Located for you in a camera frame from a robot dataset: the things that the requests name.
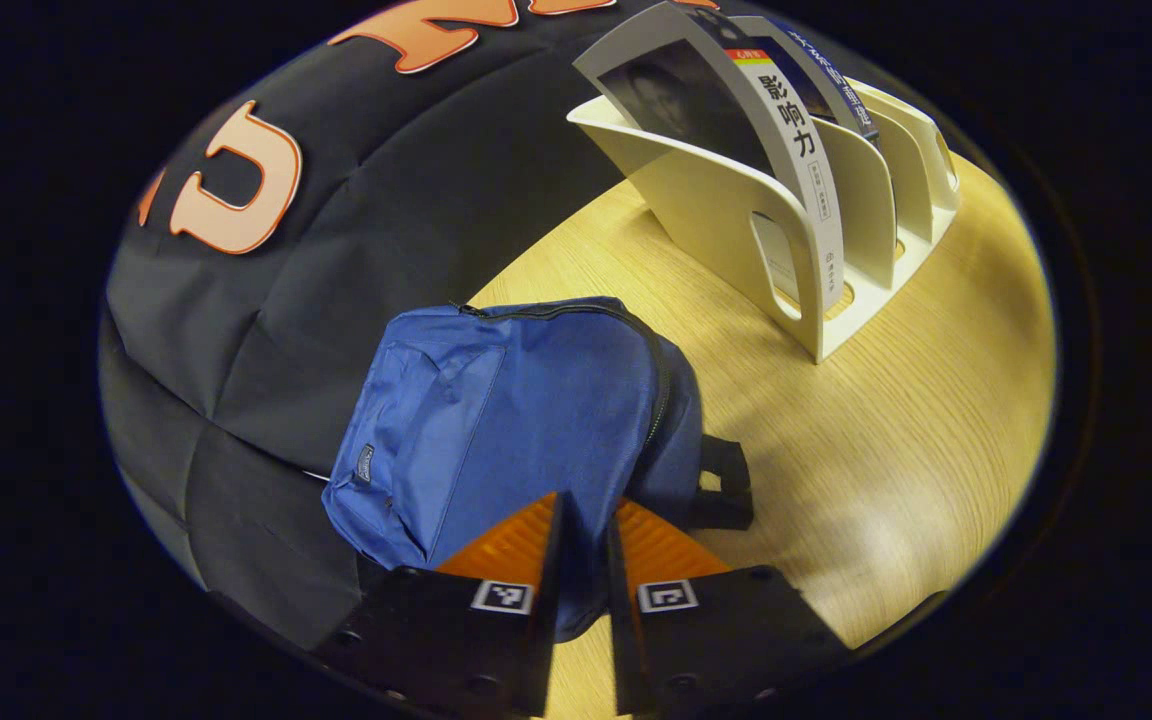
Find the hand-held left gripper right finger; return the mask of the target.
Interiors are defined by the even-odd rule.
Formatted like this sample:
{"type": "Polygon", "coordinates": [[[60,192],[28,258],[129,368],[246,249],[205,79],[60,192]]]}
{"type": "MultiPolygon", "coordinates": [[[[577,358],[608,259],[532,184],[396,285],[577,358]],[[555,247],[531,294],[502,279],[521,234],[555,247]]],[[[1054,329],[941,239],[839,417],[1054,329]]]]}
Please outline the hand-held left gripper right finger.
{"type": "Polygon", "coordinates": [[[780,569],[732,568],[641,503],[605,551],[620,715],[756,717],[852,659],[780,569]]]}

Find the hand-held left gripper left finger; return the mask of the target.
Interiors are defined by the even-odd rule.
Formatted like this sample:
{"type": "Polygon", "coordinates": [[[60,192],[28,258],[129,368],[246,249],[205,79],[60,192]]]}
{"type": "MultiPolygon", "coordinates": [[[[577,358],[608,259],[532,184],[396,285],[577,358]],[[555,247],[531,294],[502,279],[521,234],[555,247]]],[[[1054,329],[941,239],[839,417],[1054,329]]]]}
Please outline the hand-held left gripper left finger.
{"type": "Polygon", "coordinates": [[[564,500],[540,497],[438,568],[399,566],[317,644],[329,674],[417,719],[547,710],[564,500]]]}

